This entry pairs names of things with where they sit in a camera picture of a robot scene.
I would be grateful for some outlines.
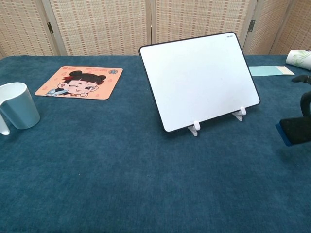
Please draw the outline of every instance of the screen hinge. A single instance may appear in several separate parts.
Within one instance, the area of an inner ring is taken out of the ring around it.
[[[48,22],[48,27],[49,27],[50,33],[53,34],[54,32],[53,32],[53,28],[50,22]]]
[[[254,25],[255,25],[255,20],[251,20],[251,22],[249,23],[249,27],[248,27],[248,32],[252,32]]]

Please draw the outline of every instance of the paper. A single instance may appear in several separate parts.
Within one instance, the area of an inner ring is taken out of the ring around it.
[[[311,51],[291,50],[286,58],[286,63],[311,70]]]
[[[248,68],[252,76],[294,75],[287,67],[259,66]]]

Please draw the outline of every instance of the light blue mug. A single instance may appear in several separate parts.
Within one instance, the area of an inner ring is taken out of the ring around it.
[[[0,112],[20,130],[34,126],[40,120],[33,98],[24,83],[8,83],[0,86]],[[1,114],[0,133],[10,134]]]

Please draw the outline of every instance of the white plastic stand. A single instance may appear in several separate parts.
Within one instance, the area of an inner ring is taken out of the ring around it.
[[[243,121],[244,115],[246,115],[246,109],[244,107],[241,107],[238,112],[232,113],[233,116],[235,116],[239,121]]]
[[[189,126],[188,129],[191,131],[193,136],[196,137],[198,135],[198,131],[201,129],[200,123],[198,121],[194,121],[193,125]]]

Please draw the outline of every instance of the mouse pad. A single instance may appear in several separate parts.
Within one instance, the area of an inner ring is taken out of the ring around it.
[[[36,96],[106,100],[122,73],[121,68],[61,67]]]

